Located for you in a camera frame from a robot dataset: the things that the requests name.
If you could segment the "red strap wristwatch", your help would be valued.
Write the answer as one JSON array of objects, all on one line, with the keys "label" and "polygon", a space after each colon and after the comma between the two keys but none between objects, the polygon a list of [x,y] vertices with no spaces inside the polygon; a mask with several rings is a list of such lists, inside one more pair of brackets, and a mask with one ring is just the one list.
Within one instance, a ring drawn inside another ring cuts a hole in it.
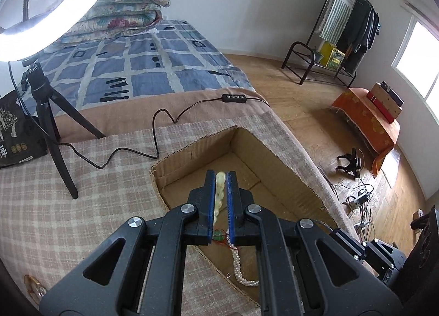
[{"label": "red strap wristwatch", "polygon": [[40,303],[41,299],[43,299],[47,293],[47,289],[40,283],[40,281],[29,274],[24,276],[24,285],[26,287],[27,294],[37,304]]}]

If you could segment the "open cardboard box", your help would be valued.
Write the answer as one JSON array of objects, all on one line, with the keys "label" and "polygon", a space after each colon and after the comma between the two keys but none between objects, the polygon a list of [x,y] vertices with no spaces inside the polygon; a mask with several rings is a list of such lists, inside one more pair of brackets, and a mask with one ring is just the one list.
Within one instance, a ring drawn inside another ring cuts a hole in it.
[{"label": "open cardboard box", "polygon": [[[293,144],[280,147],[280,153]],[[280,158],[275,148],[254,136],[241,127],[232,127],[218,133],[204,136],[181,150],[167,156],[152,167],[153,182],[165,205],[171,209],[187,202],[191,190],[201,187],[205,182],[208,170],[215,172],[234,171],[241,190],[248,190],[255,203],[268,208],[283,220],[298,221],[303,218],[322,220],[330,227],[341,226],[334,219],[335,212],[327,209],[329,203],[321,197],[323,193],[315,193],[304,178],[299,177]],[[303,299],[311,309],[323,309],[321,288],[316,273],[313,271],[311,257],[307,257],[303,242],[298,242],[303,251],[292,249],[293,266],[299,282],[299,290]],[[242,286],[234,277],[226,280],[226,274],[232,272],[232,257],[229,247],[220,247],[213,243],[210,246],[196,247],[194,256],[201,257],[215,274],[215,286],[212,290],[226,290],[232,296],[244,297],[251,303],[259,301],[258,287]],[[243,261],[244,276],[250,279],[257,277],[257,262],[254,247],[243,247],[240,252]]]}]

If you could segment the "beige plaid blanket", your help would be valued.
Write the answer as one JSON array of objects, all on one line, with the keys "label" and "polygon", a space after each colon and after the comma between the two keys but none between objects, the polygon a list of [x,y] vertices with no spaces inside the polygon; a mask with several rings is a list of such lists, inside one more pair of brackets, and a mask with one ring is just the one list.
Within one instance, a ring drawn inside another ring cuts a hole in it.
[{"label": "beige plaid blanket", "polygon": [[275,153],[292,143],[280,158],[316,194],[324,194],[321,199],[336,213],[339,227],[352,231],[353,223],[309,154],[263,97],[242,88],[234,93],[246,95],[247,102],[226,104],[221,90],[201,90],[84,110],[106,133],[103,139],[92,139],[67,116],[58,116],[61,136],[73,143],[62,153],[78,190],[76,200],[50,156],[3,168],[1,314],[36,314],[24,285],[26,274],[50,288],[128,218],[156,218],[164,212],[153,186],[154,154],[166,157],[233,126],[247,129]]}]

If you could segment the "small black floor tripod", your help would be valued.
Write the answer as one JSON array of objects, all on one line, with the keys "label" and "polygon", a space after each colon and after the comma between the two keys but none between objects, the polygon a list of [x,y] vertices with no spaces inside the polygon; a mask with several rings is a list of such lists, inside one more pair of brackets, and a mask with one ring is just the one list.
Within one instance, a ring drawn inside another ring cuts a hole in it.
[{"label": "small black floor tripod", "polygon": [[361,177],[362,171],[362,157],[359,155],[361,150],[359,148],[353,147],[350,153],[346,153],[344,155],[337,156],[337,161],[347,160],[347,165],[338,165],[336,167],[337,171],[341,171],[346,174],[352,175],[355,179],[359,179]]}]

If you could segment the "orange cloth covered table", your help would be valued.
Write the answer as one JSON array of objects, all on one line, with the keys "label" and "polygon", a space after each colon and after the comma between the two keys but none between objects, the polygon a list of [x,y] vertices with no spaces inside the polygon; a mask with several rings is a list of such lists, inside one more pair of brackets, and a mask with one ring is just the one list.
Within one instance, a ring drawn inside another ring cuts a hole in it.
[{"label": "orange cloth covered table", "polygon": [[371,173],[376,178],[386,156],[397,143],[400,130],[398,121],[389,122],[368,98],[368,90],[365,88],[348,88],[332,103],[331,107],[342,111],[355,124],[375,152]]}]

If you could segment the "cardboard box with books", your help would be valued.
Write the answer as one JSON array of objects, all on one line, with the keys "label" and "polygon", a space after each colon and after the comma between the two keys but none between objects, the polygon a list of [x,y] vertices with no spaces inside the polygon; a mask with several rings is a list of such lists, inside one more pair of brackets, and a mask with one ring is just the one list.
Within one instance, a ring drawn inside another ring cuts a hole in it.
[{"label": "cardboard box with books", "polygon": [[403,110],[403,100],[384,81],[376,82],[367,98],[378,108],[388,122],[393,123]]}]

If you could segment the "black snack bag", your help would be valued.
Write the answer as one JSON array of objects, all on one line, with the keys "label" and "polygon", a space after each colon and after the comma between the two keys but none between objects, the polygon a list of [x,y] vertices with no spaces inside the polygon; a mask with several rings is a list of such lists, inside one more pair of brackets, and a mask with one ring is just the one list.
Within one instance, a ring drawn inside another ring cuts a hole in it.
[{"label": "black snack bag", "polygon": [[43,133],[24,113],[16,91],[1,98],[0,167],[29,162],[47,154]]}]

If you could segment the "black tripod stand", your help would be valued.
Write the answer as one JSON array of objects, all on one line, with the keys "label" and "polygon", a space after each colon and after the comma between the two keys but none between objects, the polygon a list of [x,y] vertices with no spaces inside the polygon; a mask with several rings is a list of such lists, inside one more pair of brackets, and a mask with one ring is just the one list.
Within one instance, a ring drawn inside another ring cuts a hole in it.
[{"label": "black tripod stand", "polygon": [[81,125],[98,139],[104,138],[105,135],[77,111],[61,93],[50,85],[48,78],[43,73],[40,63],[32,64],[25,72],[25,77],[30,84],[30,91],[36,102],[36,113],[38,115],[39,124],[45,134],[45,142],[50,155],[68,192],[71,194],[71,197],[76,200],[78,198],[78,191],[59,149],[61,138],[50,107],[50,101],[53,101],[55,105],[61,108],[68,116],[76,121],[77,124]]}]

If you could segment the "blue checked bed sheet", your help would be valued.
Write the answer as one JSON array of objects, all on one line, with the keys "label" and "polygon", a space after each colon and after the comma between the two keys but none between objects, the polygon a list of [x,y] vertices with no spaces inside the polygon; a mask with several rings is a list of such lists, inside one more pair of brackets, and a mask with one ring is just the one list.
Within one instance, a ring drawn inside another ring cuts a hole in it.
[{"label": "blue checked bed sheet", "polygon": [[37,57],[50,85],[77,110],[144,96],[253,87],[187,21],[162,21],[132,36],[89,41]]}]

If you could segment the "window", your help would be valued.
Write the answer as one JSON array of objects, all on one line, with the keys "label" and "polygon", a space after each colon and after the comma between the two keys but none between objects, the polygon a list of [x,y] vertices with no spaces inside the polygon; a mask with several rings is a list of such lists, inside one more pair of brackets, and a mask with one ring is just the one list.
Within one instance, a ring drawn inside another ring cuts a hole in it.
[{"label": "window", "polygon": [[412,16],[391,66],[426,101],[438,83],[438,32]]}]

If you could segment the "black clothes rack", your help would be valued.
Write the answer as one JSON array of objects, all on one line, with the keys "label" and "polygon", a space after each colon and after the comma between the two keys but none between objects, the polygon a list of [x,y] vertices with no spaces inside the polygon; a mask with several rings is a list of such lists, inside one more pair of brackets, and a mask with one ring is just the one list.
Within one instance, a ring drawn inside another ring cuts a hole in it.
[{"label": "black clothes rack", "polygon": [[305,42],[295,41],[290,46],[281,65],[282,70],[288,70],[298,78],[298,84],[306,81],[319,84],[332,84],[349,88],[356,79],[356,74],[347,73],[343,67],[331,68],[322,64],[317,52],[322,48],[323,39],[317,33],[330,0],[324,0],[319,15]]}]

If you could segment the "yellow green box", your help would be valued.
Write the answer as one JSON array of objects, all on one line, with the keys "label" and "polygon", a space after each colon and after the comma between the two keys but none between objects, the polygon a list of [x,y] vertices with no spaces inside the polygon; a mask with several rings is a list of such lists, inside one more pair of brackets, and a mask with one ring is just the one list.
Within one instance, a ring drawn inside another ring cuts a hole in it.
[{"label": "yellow green box", "polygon": [[338,69],[345,59],[345,53],[338,50],[334,45],[325,41],[319,53],[322,55],[320,64],[324,67]]}]

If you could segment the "dark hanging clothes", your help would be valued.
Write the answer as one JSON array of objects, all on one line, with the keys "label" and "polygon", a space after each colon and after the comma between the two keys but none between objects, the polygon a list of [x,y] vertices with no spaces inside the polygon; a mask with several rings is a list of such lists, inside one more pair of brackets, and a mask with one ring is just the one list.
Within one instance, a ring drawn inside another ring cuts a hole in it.
[{"label": "dark hanging clothes", "polygon": [[356,0],[336,48],[345,53],[342,67],[354,75],[365,54],[372,48],[379,35],[381,24],[379,14],[369,0]]}]

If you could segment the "striped hanging towel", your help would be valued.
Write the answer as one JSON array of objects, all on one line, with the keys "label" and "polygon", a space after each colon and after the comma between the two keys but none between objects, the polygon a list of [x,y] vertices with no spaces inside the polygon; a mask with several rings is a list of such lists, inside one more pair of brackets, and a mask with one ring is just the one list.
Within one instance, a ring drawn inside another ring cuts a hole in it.
[{"label": "striped hanging towel", "polygon": [[327,0],[315,33],[322,40],[336,45],[347,25],[355,2],[356,0]]}]

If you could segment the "folded floral quilt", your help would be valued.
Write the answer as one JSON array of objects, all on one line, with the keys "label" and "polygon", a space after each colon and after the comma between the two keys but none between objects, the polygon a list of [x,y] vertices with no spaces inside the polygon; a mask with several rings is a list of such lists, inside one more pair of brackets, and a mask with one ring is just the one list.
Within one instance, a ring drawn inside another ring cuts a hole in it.
[{"label": "folded floral quilt", "polygon": [[57,44],[68,47],[153,28],[169,5],[170,0],[98,0]]}]

